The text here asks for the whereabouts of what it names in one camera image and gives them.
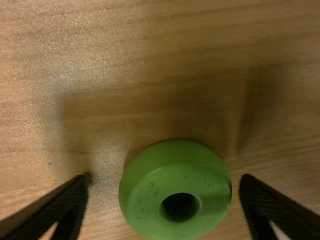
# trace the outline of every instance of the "dark spot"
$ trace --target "dark spot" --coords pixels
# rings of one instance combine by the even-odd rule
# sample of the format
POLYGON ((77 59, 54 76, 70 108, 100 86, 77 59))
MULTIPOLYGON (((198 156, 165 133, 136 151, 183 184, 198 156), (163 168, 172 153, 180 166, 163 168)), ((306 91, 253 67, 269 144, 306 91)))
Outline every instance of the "dark spot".
POLYGON ((153 198, 155 198, 157 195, 158 195, 159 191, 156 191, 154 194, 153 194, 153 198))

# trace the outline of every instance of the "wooden table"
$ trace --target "wooden table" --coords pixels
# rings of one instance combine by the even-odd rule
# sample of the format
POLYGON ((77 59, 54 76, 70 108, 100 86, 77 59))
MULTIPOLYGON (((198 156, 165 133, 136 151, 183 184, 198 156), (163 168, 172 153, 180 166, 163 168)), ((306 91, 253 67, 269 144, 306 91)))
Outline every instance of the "wooden table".
POLYGON ((251 239, 245 173, 320 213, 320 1, 55 2, 0 6, 0 219, 90 171, 80 239, 143 239, 119 181, 172 138, 208 145, 232 176, 202 240, 251 239))

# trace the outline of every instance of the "green ring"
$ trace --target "green ring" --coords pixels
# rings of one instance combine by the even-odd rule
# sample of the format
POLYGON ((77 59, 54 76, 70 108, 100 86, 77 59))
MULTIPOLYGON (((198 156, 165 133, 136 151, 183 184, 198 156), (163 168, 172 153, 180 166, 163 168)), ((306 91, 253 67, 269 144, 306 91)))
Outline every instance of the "green ring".
POLYGON ((143 150, 119 186, 126 221, 151 240, 191 240, 210 232, 227 214, 231 197, 224 161, 189 140, 162 141, 143 150))

